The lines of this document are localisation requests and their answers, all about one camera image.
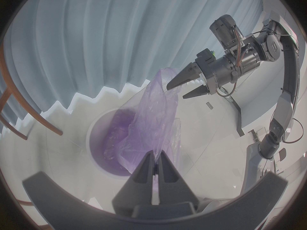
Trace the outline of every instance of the trash bag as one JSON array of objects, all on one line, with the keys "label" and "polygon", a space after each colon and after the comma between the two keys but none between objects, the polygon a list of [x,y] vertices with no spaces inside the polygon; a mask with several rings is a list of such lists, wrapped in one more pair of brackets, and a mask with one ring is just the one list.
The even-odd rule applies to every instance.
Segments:
[{"label": "trash bag", "polygon": [[153,150],[155,161],[164,150],[179,170],[181,165],[180,119],[175,118],[181,87],[166,90],[176,71],[158,71],[147,87],[115,113],[104,139],[104,156],[117,159],[131,174],[144,155]]}]

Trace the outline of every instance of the curtain fold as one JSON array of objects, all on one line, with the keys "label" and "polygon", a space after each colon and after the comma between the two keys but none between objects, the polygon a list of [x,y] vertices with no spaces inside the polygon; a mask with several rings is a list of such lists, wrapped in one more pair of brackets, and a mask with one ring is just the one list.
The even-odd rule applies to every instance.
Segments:
[{"label": "curtain fold", "polygon": [[[262,10],[262,0],[28,0],[5,35],[5,59],[38,113],[57,100],[67,108],[76,92],[94,98],[103,86],[141,86],[205,48],[223,55],[213,21],[228,13],[247,35]],[[26,114],[12,97],[3,110],[13,124]]]}]

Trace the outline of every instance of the white floor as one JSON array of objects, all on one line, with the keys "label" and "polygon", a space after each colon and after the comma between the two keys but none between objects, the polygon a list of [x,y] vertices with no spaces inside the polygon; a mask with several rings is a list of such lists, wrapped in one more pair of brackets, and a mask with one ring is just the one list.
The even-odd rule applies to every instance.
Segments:
[{"label": "white floor", "polygon": [[[198,85],[189,83],[179,96],[176,117],[181,119],[183,164],[180,172],[200,198],[233,198],[240,194],[246,148],[253,139],[250,133],[239,137],[237,110],[224,98],[216,94],[181,98]],[[0,138],[0,168],[15,197],[29,201],[21,182],[44,171],[80,200],[114,212],[111,200],[125,180],[110,178],[92,164],[85,147],[86,133],[100,113],[120,107],[139,90],[126,84],[120,94],[106,87],[95,99],[76,94],[68,110],[56,102],[42,115],[63,131],[62,136],[29,115],[16,125],[28,136],[27,141],[4,128]],[[211,103],[213,110],[206,102]],[[33,207],[24,209],[37,224],[46,224]]]}]

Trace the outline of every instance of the translucent plastic bag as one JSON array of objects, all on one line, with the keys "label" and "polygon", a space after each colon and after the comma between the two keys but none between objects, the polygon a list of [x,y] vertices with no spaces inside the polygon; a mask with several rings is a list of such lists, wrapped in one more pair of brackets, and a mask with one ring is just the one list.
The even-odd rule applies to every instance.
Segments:
[{"label": "translucent plastic bag", "polygon": [[180,169],[181,122],[175,119],[180,87],[166,90],[174,76],[171,68],[159,70],[145,89],[117,110],[103,144],[107,159],[117,159],[133,173],[148,151],[153,150],[157,160],[164,150]]}]

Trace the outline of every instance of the robotic arm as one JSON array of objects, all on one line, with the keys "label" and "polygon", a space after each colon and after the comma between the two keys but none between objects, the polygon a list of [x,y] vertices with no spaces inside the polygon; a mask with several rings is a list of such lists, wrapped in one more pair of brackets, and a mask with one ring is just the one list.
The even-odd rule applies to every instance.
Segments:
[{"label": "robotic arm", "polygon": [[271,159],[279,148],[279,143],[289,136],[293,125],[299,89],[297,37],[286,21],[273,11],[269,19],[263,22],[258,37],[253,33],[244,37],[234,19],[227,14],[214,21],[210,30],[223,46],[225,55],[216,59],[206,48],[197,54],[195,62],[190,63],[169,82],[167,89],[197,79],[200,75],[206,85],[187,93],[183,96],[184,99],[215,94],[220,86],[229,82],[236,86],[237,80],[258,68],[260,61],[276,61],[280,57],[281,43],[285,60],[282,94],[270,123],[270,132],[258,146],[260,155],[264,159]]}]

